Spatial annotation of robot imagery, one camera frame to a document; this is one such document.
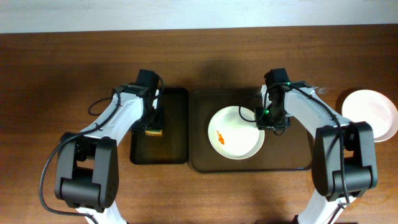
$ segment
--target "small orange object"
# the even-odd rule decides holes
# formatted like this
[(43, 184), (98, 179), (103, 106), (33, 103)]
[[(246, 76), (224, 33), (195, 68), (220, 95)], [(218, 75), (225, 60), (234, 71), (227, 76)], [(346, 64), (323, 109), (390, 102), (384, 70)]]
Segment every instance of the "small orange object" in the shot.
[(217, 135), (218, 135), (218, 141), (219, 141), (221, 144), (224, 144), (223, 136), (222, 136), (218, 131), (216, 131), (216, 132), (217, 132)]

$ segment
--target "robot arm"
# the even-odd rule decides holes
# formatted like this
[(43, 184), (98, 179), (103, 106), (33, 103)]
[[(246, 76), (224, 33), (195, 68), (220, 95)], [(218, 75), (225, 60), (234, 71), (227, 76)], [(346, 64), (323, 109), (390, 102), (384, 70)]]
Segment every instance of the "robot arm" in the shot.
[[(80, 132), (87, 134), (65, 133), (61, 138), (63, 142), (79, 135), (59, 151), (55, 196), (97, 223), (126, 223), (114, 202), (119, 186), (117, 146), (130, 129), (143, 131), (151, 125), (158, 112), (159, 78), (140, 70), (137, 82), (116, 88), (110, 105)], [(78, 166), (77, 161), (87, 159), (94, 159), (93, 169)]]
[[(285, 129), (287, 118), (294, 116), (315, 139), (312, 162), (315, 191), (306, 209), (295, 217), (294, 223), (334, 223), (347, 204), (377, 184), (373, 131), (365, 122), (353, 123), (336, 113), (305, 82), (291, 83), (284, 68), (271, 70), (264, 78), (263, 108), (256, 108), (257, 127)], [(354, 151), (353, 156), (345, 158), (343, 164), (349, 203), (343, 196), (338, 144), (340, 132), (345, 149)]]

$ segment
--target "white plate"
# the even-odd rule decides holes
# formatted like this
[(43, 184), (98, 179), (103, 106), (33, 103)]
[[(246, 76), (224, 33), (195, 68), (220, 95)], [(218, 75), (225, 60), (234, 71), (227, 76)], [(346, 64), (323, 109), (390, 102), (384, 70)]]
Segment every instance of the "white plate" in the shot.
[[(255, 123), (244, 121), (238, 106), (219, 110), (210, 120), (208, 136), (218, 153), (230, 159), (246, 159), (255, 155), (264, 142), (265, 133)], [(242, 116), (254, 120), (254, 112), (241, 108)]]
[(386, 96), (372, 90), (359, 90), (344, 101), (341, 114), (354, 121), (366, 121), (375, 142), (385, 141), (398, 130), (398, 111)]

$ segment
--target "white wall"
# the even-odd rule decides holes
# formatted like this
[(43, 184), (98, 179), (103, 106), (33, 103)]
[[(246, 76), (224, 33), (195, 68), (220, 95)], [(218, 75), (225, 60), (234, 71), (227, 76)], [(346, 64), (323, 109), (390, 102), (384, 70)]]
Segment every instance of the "white wall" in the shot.
[(0, 32), (398, 23), (398, 0), (0, 0)]

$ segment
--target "wood grain surface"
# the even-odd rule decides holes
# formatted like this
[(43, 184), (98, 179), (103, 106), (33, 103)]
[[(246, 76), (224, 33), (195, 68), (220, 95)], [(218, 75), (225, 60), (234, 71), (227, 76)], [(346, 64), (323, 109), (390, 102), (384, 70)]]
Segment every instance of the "wood grain surface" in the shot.
[[(0, 35), (0, 223), (86, 223), (45, 211), (39, 177), (65, 131), (93, 117), (86, 109), (111, 88), (155, 70), (167, 86), (254, 87), (271, 68), (319, 87), (338, 108), (355, 89), (381, 92), (398, 105), (398, 26), (274, 27)], [(132, 223), (280, 223), (310, 199), (311, 172), (199, 174), (189, 164), (135, 166), (130, 136), (118, 148), (116, 198)], [(376, 144), (379, 184), (339, 222), (397, 223), (398, 135)], [(73, 211), (45, 179), (51, 207)]]

